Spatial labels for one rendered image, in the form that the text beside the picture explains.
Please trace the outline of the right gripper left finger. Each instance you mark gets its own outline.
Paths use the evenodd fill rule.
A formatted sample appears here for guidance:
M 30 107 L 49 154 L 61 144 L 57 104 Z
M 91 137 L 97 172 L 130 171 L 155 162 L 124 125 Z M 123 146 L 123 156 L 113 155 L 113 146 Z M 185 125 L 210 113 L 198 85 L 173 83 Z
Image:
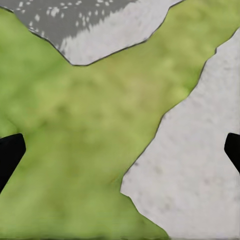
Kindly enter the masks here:
M 0 193 L 26 152 L 21 133 L 0 138 Z

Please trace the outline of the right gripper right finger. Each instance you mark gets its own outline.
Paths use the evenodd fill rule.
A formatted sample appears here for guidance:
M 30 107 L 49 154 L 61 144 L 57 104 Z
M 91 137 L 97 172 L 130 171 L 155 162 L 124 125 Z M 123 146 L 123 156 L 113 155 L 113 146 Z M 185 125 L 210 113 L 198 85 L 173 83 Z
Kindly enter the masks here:
M 235 133 L 228 133 L 224 151 L 240 173 L 240 135 Z

